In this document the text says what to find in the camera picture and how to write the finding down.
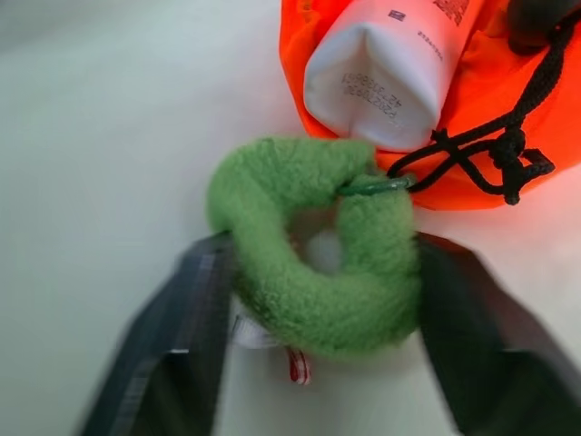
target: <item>orange drawstring bag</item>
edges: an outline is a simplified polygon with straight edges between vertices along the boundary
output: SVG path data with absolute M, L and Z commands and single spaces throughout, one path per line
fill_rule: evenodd
M 306 65 L 351 0 L 282 0 L 280 55 L 307 132 L 336 135 L 303 103 Z M 573 13 L 542 52 L 508 46 L 507 0 L 488 0 L 462 55 L 433 143 L 410 154 L 377 152 L 390 176 L 413 173 L 416 204 L 469 210 L 516 204 L 525 192 L 581 161 L 577 114 L 581 38 Z

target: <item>white tube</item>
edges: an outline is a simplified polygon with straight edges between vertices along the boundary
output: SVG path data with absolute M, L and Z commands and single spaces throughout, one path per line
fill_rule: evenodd
M 307 64 L 307 110 L 386 150 L 425 145 L 483 1 L 353 0 Z

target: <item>white table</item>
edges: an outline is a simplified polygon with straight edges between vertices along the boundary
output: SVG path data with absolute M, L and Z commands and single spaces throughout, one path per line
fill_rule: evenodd
M 228 7 L 232 3 L 237 7 Z M 277 0 L 0 3 L 0 434 L 73 434 L 123 327 L 207 235 L 216 164 L 301 134 L 277 54 Z M 518 208 L 418 212 L 476 248 L 581 363 L 581 181 Z M 443 436 L 418 338 L 361 365 L 233 349 L 221 436 Z

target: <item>fuzzy fabric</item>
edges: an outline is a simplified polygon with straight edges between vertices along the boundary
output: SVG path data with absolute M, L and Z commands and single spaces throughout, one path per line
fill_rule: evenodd
M 405 190 L 340 201 L 341 271 L 315 272 L 289 244 L 299 210 L 331 206 L 345 183 L 368 183 L 368 144 L 265 138 L 236 150 L 212 178 L 213 229 L 231 231 L 240 257 L 238 293 L 283 342 L 330 357 L 376 351 L 416 328 L 419 257 Z

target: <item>black drawstring cord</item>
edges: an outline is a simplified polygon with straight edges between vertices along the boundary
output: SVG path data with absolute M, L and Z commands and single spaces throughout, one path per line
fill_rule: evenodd
M 520 200 L 520 190 L 527 183 L 555 170 L 553 163 L 540 150 L 525 149 L 527 139 L 522 125 L 527 115 L 537 109 L 558 84 L 563 71 L 565 50 L 573 38 L 575 24 L 579 20 L 581 20 L 581 10 L 575 11 L 566 18 L 549 36 L 550 46 L 547 54 L 510 112 L 456 136 L 449 137 L 446 129 L 434 131 L 431 136 L 433 144 L 420 148 L 396 161 L 389 168 L 388 176 L 398 177 L 408 165 L 432 154 L 447 152 L 449 157 L 425 178 L 411 186 L 409 188 L 411 192 L 415 193 L 429 188 L 450 168 L 458 164 L 483 192 L 503 195 L 506 203 L 517 204 Z M 498 138 L 481 140 L 501 129 L 504 129 L 504 132 Z M 502 174 L 501 185 L 487 181 L 470 161 L 470 156 L 482 152 L 488 152 L 495 167 L 500 170 Z M 527 160 L 529 164 L 524 165 L 520 158 Z

